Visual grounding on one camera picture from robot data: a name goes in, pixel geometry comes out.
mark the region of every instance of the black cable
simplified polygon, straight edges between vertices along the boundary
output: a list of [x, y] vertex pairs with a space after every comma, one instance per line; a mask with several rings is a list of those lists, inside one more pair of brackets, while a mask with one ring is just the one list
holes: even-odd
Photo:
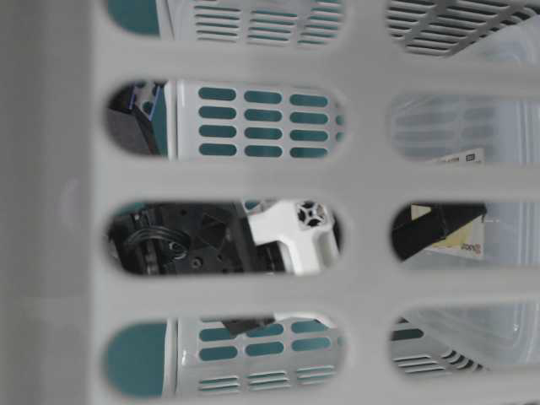
[[176, 243], [180, 247], [179, 251], [181, 253], [187, 253], [192, 243], [189, 235], [180, 230], [165, 228], [164, 226], [149, 226], [129, 235], [124, 242], [124, 248], [126, 252], [129, 252], [147, 240], [162, 240]]

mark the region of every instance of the plastic grid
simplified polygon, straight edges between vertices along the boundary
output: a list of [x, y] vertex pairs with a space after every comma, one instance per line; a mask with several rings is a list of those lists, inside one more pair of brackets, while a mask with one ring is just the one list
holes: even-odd
[[[179, 313], [234, 315], [247, 306], [253, 312], [323, 312], [345, 326], [348, 342], [342, 373], [332, 384], [311, 393], [262, 394], [261, 404], [353, 402], [359, 392], [366, 401], [406, 405], [487, 405], [540, 397], [537, 368], [420, 383], [403, 379], [388, 361], [387, 333], [404, 310], [535, 299], [540, 285], [535, 268], [492, 268], [488, 278], [485, 268], [468, 269], [466, 277], [456, 269], [403, 271], [387, 242], [393, 214], [419, 198], [539, 199], [540, 168], [456, 171], [415, 165], [392, 152], [385, 124], [388, 106], [403, 92], [534, 97], [540, 94], [540, 75], [527, 66], [405, 56], [387, 34], [384, 2], [345, 3], [348, 17], [340, 38], [309, 53], [137, 38], [115, 27], [100, 1], [44, 0], [36, 7], [8, 0], [3, 5], [4, 38], [29, 46], [6, 41], [10, 57], [0, 67], [6, 77], [20, 78], [9, 80], [2, 94], [9, 105], [1, 112], [3, 122], [20, 136], [4, 139], [0, 162], [5, 173], [21, 169], [16, 182], [2, 178], [11, 192], [0, 202], [2, 212], [10, 213], [3, 225], [14, 230], [1, 247], [5, 268], [13, 269], [2, 272], [0, 283], [6, 301], [0, 332], [2, 403], [129, 403], [107, 385], [101, 368], [115, 332], [136, 321]], [[148, 75], [317, 83], [338, 95], [350, 136], [339, 153], [308, 165], [173, 165], [130, 156], [108, 139], [102, 109], [111, 88]], [[59, 154], [58, 144], [69, 153]], [[148, 282], [122, 274], [105, 257], [100, 235], [125, 202], [242, 195], [302, 195], [330, 203], [347, 219], [341, 262], [310, 279]], [[32, 274], [19, 271], [28, 268]], [[219, 400], [222, 405], [253, 401], [239, 398]], [[197, 401], [212, 402], [215, 398]]]

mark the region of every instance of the white plastic basket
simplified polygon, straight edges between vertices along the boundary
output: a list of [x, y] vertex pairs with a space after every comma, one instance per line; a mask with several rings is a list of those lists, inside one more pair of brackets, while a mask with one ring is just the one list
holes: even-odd
[[[340, 0], [169, 0], [157, 4], [161, 36], [175, 41], [311, 49], [330, 44], [344, 18]], [[224, 96], [204, 98], [204, 89], [221, 89]], [[318, 158], [343, 136], [341, 106], [332, 96], [294, 84], [171, 80], [165, 86], [165, 102], [171, 159]], [[212, 108], [224, 114], [204, 114]]]
[[179, 41], [324, 46], [339, 33], [341, 0], [168, 0], [160, 12]]
[[287, 317], [237, 337], [220, 321], [171, 320], [164, 395], [196, 397], [321, 384], [336, 374], [342, 355], [341, 332], [313, 319]]

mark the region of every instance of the black object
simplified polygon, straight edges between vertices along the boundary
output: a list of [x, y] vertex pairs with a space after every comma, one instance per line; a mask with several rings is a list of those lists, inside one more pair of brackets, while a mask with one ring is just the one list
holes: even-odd
[[249, 332], [260, 327], [265, 327], [274, 323], [276, 320], [273, 317], [253, 318], [253, 319], [235, 319], [222, 320], [221, 322], [227, 328], [232, 336], [240, 335], [241, 333]]
[[272, 250], [263, 247], [257, 252], [245, 211], [239, 203], [149, 204], [136, 213], [116, 216], [109, 237], [122, 266], [130, 273], [279, 270], [279, 264], [274, 265]]
[[426, 204], [431, 211], [412, 220], [411, 207], [403, 209], [396, 217], [391, 232], [391, 243], [400, 260], [405, 261], [436, 242], [485, 215], [483, 203], [477, 204]]
[[111, 136], [124, 149], [135, 154], [158, 155], [152, 122], [133, 104], [135, 86], [120, 90], [112, 98], [106, 112]]

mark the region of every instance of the label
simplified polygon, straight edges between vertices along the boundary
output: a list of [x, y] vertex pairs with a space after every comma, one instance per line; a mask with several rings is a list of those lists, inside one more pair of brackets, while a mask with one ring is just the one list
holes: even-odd
[[[438, 159], [433, 159], [431, 163], [457, 164], [457, 163], [483, 163], [483, 149], [477, 148], [460, 152], [459, 154], [449, 154]], [[430, 207], [419, 205], [411, 206], [411, 217], [413, 220], [431, 211]], [[474, 219], [469, 224], [451, 233], [446, 239], [434, 243], [426, 248], [426, 251], [434, 251], [469, 259], [483, 259], [484, 244], [484, 223], [483, 217]]]

